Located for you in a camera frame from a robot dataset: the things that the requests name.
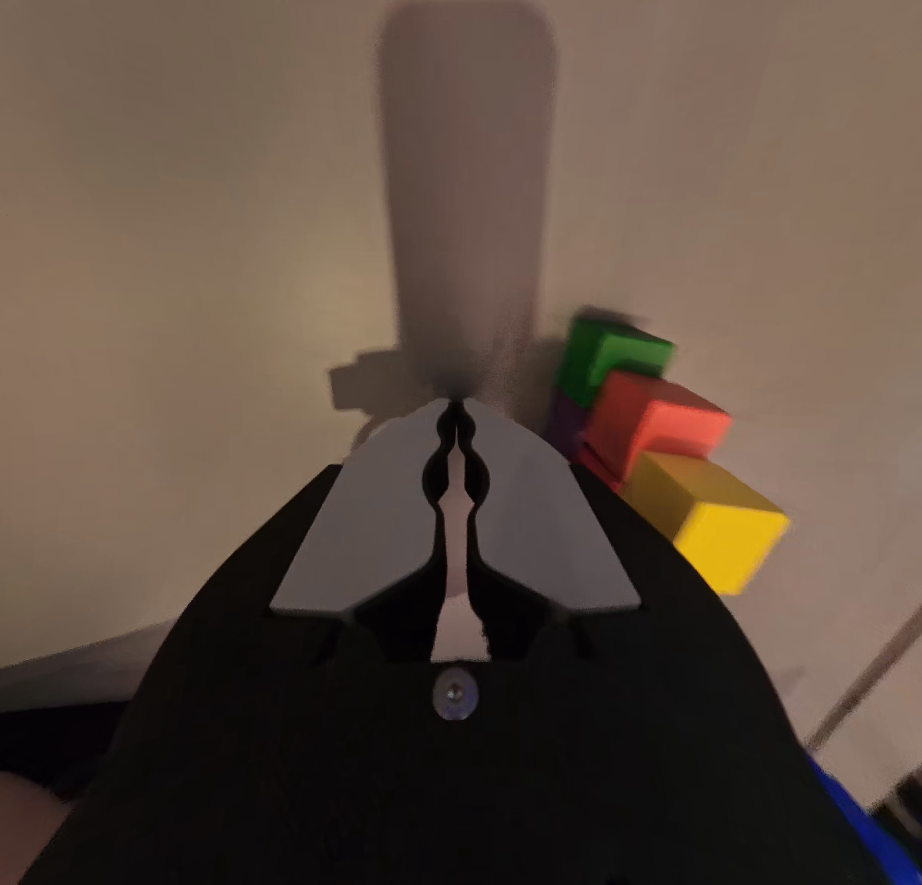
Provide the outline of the yellow wooden cube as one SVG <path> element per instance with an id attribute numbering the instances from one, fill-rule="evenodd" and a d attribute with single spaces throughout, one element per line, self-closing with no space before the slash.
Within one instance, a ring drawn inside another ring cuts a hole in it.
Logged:
<path id="1" fill-rule="evenodd" d="M 740 594 L 790 526 L 724 467 L 678 454 L 642 453 L 621 497 L 721 595 Z"/>

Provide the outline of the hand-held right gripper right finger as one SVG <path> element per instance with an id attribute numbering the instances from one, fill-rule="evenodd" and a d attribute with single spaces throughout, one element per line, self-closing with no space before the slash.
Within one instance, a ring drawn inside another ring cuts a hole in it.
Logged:
<path id="1" fill-rule="evenodd" d="M 641 599 L 570 465 L 547 442 L 467 398 L 457 408 L 465 458 L 467 586 L 569 613 L 635 610 Z"/>

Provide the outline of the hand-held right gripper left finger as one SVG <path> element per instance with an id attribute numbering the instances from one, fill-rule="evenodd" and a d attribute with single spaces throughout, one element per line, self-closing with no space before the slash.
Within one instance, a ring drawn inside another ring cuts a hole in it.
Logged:
<path id="1" fill-rule="evenodd" d="M 271 604 L 346 614 L 427 565 L 449 484 L 454 407 L 441 398 L 381 425 L 342 464 Z"/>

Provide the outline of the green wooden cube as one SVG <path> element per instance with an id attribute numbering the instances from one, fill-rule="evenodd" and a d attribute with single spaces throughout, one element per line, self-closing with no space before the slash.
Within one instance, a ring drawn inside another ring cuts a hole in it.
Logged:
<path id="1" fill-rule="evenodd" d="M 633 325 L 579 315 L 568 330 L 556 377 L 558 389 L 579 407 L 592 407 L 610 372 L 661 378 L 676 347 Z"/>

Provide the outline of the red wooden cube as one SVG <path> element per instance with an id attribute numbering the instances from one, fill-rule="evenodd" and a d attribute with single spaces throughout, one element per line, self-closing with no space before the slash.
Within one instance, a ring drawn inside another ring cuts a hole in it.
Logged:
<path id="1" fill-rule="evenodd" d="M 604 461 L 598 456 L 593 448 L 586 442 L 581 442 L 574 456 L 573 463 L 582 465 L 590 471 L 598 480 L 604 483 L 612 492 L 620 494 L 622 480 L 616 474 L 609 470 Z"/>

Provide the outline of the orange wooden cube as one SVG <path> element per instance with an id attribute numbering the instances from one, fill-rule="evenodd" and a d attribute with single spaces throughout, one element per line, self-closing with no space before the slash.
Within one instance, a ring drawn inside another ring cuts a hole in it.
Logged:
<path id="1" fill-rule="evenodd" d="M 727 437 L 732 416 L 668 380 L 615 371 L 599 389 L 582 441 L 617 483 L 643 453 L 706 459 Z"/>

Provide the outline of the blue plastic bin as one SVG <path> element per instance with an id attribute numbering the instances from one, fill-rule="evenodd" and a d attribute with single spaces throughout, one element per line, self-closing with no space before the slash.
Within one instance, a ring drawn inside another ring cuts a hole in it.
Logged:
<path id="1" fill-rule="evenodd" d="M 885 879 L 890 884 L 920 884 L 921 871 L 916 861 L 900 845 L 891 833 L 887 833 L 878 822 L 851 797 L 833 776 L 827 774 L 812 756 L 808 759 L 819 777 L 825 792 L 858 834 L 862 844 L 875 858 Z"/>

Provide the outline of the purple wooden cube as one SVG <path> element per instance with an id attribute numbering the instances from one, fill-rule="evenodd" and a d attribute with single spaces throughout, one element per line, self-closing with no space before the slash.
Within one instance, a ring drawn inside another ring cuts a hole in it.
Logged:
<path id="1" fill-rule="evenodd" d="M 558 386 L 554 386 L 542 437 L 571 463 L 582 446 L 582 436 L 590 416 L 591 409 L 581 406 Z"/>

